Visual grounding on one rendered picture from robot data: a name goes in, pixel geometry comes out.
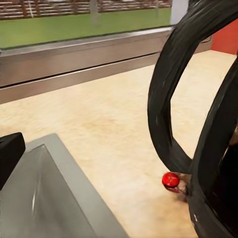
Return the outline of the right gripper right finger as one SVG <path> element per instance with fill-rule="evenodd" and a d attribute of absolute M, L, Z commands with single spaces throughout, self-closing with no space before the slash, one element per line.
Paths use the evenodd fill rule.
<path fill-rule="evenodd" d="M 238 133 L 226 132 L 222 149 L 238 172 Z"/>

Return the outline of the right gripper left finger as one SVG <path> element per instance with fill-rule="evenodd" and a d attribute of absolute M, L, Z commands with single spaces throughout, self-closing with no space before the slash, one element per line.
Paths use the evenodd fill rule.
<path fill-rule="evenodd" d="M 0 191 L 26 150 L 21 132 L 0 137 Z"/>

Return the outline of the electric kettle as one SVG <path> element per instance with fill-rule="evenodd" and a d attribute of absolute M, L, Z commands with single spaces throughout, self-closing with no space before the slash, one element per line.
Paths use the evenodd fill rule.
<path fill-rule="evenodd" d="M 149 85 L 149 132 L 169 169 L 162 184 L 186 196 L 199 238 L 238 238 L 238 172 L 222 149 L 226 132 L 238 133 L 238 56 L 214 98 L 193 159 L 172 135 L 171 97 L 198 44 L 237 18 L 238 0 L 199 0 L 162 48 Z"/>

